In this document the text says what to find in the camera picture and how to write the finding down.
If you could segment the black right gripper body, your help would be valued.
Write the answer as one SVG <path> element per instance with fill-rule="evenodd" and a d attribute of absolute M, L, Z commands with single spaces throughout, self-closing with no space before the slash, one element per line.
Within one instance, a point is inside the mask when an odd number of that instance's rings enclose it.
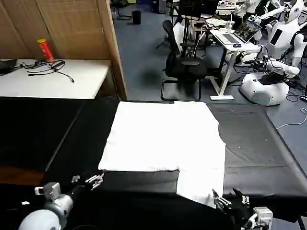
<path fill-rule="evenodd" d="M 242 200 L 232 200 L 230 205 L 224 207 L 224 212 L 233 224 L 246 224 L 252 215 L 249 204 L 243 204 Z"/>

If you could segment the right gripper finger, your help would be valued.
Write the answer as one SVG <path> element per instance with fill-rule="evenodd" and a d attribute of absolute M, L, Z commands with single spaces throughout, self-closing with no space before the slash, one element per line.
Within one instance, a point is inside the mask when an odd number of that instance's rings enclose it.
<path fill-rule="evenodd" d="M 219 196 L 218 193 L 212 189 L 213 191 L 213 203 L 215 204 L 216 208 L 224 209 L 224 208 L 230 208 L 232 203 L 223 197 Z"/>
<path fill-rule="evenodd" d="M 235 196 L 240 200 L 242 205 L 249 205 L 249 196 L 244 195 L 241 191 L 236 188 L 233 188 Z"/>

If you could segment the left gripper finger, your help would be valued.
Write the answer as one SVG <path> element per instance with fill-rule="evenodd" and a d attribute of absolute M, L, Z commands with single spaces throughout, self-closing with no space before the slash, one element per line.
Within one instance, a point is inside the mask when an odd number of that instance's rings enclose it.
<path fill-rule="evenodd" d="M 102 182 L 103 182 L 103 177 L 97 177 L 92 183 L 91 191 L 99 187 Z"/>
<path fill-rule="evenodd" d="M 85 180 L 86 184 L 99 184 L 103 182 L 104 172 L 98 175 L 94 175 L 88 179 Z"/>

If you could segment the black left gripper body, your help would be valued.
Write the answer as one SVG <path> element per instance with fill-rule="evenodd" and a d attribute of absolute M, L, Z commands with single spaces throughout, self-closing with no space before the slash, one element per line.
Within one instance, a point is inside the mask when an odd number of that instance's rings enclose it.
<path fill-rule="evenodd" d="M 82 194 L 92 189 L 91 183 L 74 183 L 72 189 L 69 191 L 69 196 L 72 200 L 77 200 Z"/>

